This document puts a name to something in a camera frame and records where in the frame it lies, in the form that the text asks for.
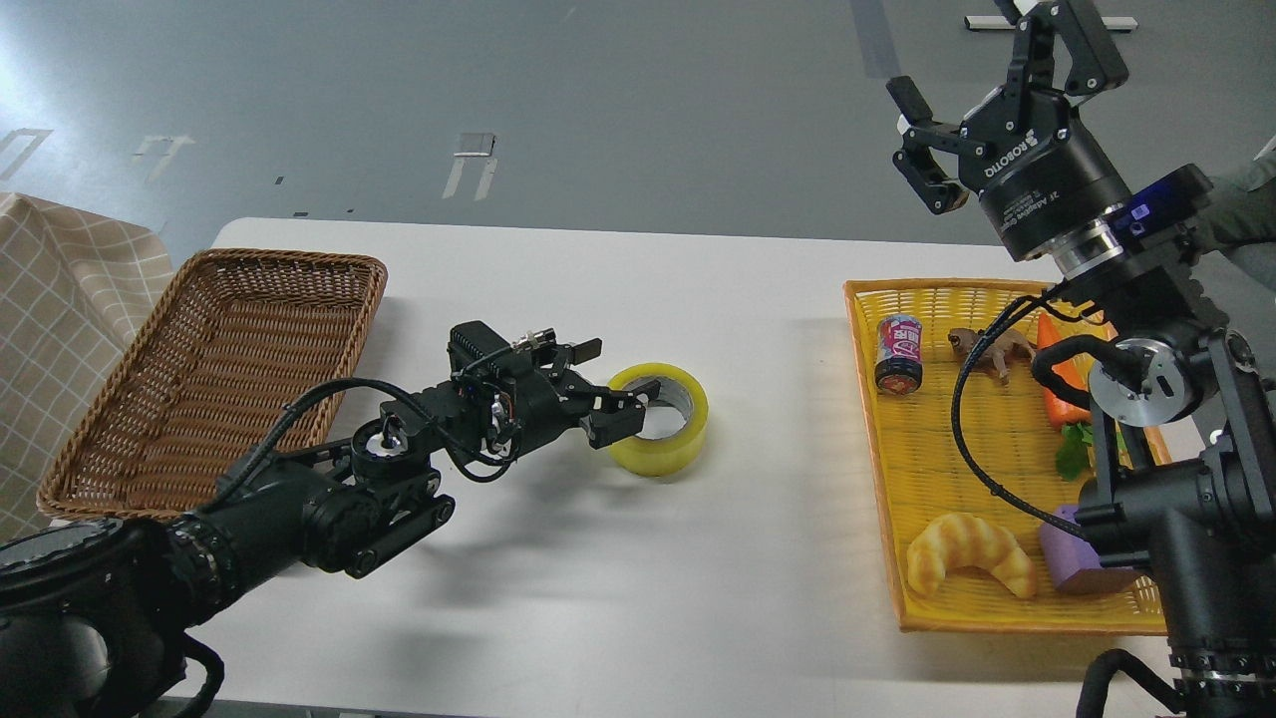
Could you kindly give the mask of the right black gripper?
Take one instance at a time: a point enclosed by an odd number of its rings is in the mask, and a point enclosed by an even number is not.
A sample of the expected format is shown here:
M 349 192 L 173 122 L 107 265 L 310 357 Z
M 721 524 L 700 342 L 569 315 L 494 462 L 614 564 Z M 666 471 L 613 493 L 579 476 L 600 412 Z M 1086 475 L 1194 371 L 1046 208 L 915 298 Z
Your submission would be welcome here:
M 1003 85 L 953 124 L 933 117 L 911 77 L 889 78 L 887 92 L 902 120 L 902 145 L 892 159 L 937 216 L 961 208 L 968 190 L 975 193 L 1011 258 L 1025 261 L 1131 199 L 1125 180 L 1071 102 L 1125 85 L 1129 68 L 1091 1 L 997 6 L 1014 32 Z M 1071 57 L 1059 88 L 1057 40 Z M 974 142 L 983 154 L 972 156 Z M 933 150 L 962 156 L 960 181 L 942 170 Z

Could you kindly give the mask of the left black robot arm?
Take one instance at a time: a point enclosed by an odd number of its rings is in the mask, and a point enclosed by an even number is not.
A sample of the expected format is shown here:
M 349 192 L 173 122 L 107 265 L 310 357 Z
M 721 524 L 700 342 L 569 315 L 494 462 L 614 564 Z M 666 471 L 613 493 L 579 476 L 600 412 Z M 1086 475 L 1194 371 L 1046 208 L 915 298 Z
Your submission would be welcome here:
M 568 429 L 593 449 L 635 437 L 655 377 L 593 385 L 577 365 L 598 339 L 504 341 L 484 321 L 450 332 L 450 377 L 424 392 L 342 377 L 287 406 L 219 477 L 211 502 L 168 523 L 68 523 L 3 546 L 5 717 L 137 717 L 200 664 L 182 717 L 208 712 L 226 676 L 188 633 L 302 562 L 367 576 L 450 522 L 433 455 L 490 483 Z

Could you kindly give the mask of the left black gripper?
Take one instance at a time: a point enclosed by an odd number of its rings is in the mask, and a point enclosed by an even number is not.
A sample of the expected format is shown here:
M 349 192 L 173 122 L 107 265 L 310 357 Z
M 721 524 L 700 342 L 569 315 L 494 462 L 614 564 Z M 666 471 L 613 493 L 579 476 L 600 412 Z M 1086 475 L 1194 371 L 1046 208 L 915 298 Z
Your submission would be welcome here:
M 600 386 L 570 369 L 597 358 L 602 346 L 602 339 L 555 342 L 545 349 L 544 367 L 523 358 L 507 363 L 504 386 L 513 395 L 517 455 L 533 453 L 579 426 L 593 450 L 641 434 L 649 404 L 661 395 L 661 383 L 637 377 L 619 386 Z

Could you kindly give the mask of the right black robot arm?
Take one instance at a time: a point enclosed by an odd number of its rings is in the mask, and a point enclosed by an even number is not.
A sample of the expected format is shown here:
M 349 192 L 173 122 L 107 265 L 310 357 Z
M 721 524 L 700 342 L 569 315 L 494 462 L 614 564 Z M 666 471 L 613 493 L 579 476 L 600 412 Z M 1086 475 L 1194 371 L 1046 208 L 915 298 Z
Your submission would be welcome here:
M 1004 82 L 940 122 L 910 77 L 894 165 L 935 214 L 975 196 L 1017 261 L 1050 258 L 1062 281 L 1013 298 L 963 360 L 951 399 L 956 448 L 994 497 L 1088 542 L 1102 568 L 1157 587 L 1174 681 L 1128 650 L 1088 667 L 1077 715 L 1102 717 L 1116 673 L 1171 714 L 1273 714 L 1273 381 L 1192 273 L 1211 182 L 1185 165 L 1131 190 L 1082 122 L 1085 99 L 1128 82 L 1090 1 L 1002 1 L 1014 37 Z M 1030 312 L 1099 312 L 1111 339 L 1040 349 L 1034 377 L 1094 418 L 1094 477 L 1074 520 L 995 482 L 963 437 L 976 360 Z

